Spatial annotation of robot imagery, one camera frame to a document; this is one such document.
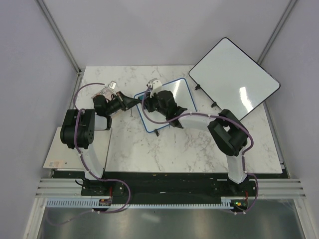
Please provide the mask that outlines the small blue-framed whiteboard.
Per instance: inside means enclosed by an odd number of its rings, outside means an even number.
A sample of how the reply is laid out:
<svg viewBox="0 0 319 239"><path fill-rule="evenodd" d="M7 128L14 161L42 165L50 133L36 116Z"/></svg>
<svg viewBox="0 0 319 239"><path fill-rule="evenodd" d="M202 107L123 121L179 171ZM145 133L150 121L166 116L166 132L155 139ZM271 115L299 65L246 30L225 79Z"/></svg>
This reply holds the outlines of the small blue-framed whiteboard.
<svg viewBox="0 0 319 239"><path fill-rule="evenodd" d="M190 91L187 80L185 78L179 78L167 83L163 83L160 90L171 91L173 94L173 98L178 106L187 108L191 112L197 111L192 93ZM147 133L152 133L152 132L155 132L156 130L160 130L164 127L169 126L169 123L155 124L149 121L142 112L141 104L137 105L137 109Z"/></svg>

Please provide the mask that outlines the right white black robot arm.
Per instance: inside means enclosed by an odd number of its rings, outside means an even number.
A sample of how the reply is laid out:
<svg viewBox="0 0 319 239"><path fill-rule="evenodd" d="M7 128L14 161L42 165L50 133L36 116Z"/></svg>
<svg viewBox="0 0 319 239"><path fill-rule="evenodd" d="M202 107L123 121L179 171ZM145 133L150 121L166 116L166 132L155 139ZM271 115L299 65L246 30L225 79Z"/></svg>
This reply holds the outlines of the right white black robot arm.
<svg viewBox="0 0 319 239"><path fill-rule="evenodd" d="M141 98L142 111L158 112L166 121L157 122L147 114L145 117L156 124L166 124L177 128L192 128L209 132L219 150L226 155L228 165L228 190L234 196L246 191L244 153L250 134L230 110L223 110L218 115L191 112L177 105L172 92L164 90L150 94L145 92Z"/></svg>

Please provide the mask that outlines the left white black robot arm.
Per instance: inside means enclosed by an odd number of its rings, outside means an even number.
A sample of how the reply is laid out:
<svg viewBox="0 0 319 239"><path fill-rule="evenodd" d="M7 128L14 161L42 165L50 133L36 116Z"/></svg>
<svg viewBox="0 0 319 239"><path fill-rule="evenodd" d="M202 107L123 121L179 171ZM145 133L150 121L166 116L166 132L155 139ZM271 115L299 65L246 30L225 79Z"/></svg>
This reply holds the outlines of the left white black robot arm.
<svg viewBox="0 0 319 239"><path fill-rule="evenodd" d="M139 99L125 96L117 92L110 100L104 95L93 98L93 109L67 110L60 131L60 140L69 149L75 150L82 167L85 178L95 180L92 190L99 196L109 192L109 183L102 179L104 167L100 164L95 152L93 141L98 130L110 130L112 126L111 115L119 110L127 111L139 104Z"/></svg>

